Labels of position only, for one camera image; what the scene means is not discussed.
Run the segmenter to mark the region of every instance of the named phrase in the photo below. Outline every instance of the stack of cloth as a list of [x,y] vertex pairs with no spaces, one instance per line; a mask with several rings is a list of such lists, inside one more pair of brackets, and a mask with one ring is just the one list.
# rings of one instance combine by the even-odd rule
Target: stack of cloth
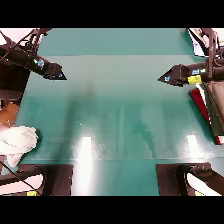
[[191,96],[209,123],[215,141],[224,144],[224,82],[197,84]]

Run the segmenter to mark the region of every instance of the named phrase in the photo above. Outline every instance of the wire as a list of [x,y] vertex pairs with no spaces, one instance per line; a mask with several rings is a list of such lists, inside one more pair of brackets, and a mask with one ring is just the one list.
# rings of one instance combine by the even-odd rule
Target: wire
[[26,184],[27,186],[29,186],[32,190],[34,190],[34,191],[36,191],[40,196],[42,196],[41,195],[41,193],[37,190],[37,189],[35,189],[34,187],[32,187],[29,183],[27,183],[25,180],[22,180],[20,177],[18,177],[14,172],[12,172],[12,170],[11,169],[9,169],[9,167],[8,166],[6,166],[2,161],[0,161],[0,163],[2,164],[2,166],[4,166],[12,175],[14,175],[17,179],[19,179],[20,181],[22,181],[24,184]]
[[8,56],[10,52],[12,52],[13,49],[15,49],[23,40],[25,40],[31,33],[33,33],[34,29],[30,31],[25,37],[23,37],[20,41],[18,41],[1,59],[0,63]]

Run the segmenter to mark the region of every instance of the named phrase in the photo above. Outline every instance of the table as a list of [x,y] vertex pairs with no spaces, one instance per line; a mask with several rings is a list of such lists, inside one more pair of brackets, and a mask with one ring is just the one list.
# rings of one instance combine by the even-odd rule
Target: table
[[183,29],[54,29],[39,54],[67,81],[31,73],[17,126],[38,129],[22,163],[74,164],[72,195],[158,195],[155,164],[211,162],[224,147],[189,96],[157,81],[192,56]]

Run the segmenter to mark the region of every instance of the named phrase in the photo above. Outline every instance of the white cloth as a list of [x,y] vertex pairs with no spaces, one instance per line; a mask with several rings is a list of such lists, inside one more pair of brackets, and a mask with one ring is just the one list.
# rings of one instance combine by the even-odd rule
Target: white cloth
[[24,153],[36,147],[38,136],[35,128],[12,127],[0,132],[0,155],[7,156],[8,164],[15,167]]

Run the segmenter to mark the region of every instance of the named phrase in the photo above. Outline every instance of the green table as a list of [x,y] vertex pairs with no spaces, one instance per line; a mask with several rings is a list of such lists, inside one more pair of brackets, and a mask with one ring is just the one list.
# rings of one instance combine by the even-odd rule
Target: green table
[[31,74],[16,125],[40,140],[22,163],[74,164],[72,195],[158,195],[156,163],[209,161],[224,175],[194,87],[157,81],[192,53],[184,29],[52,30],[39,54],[68,80]]

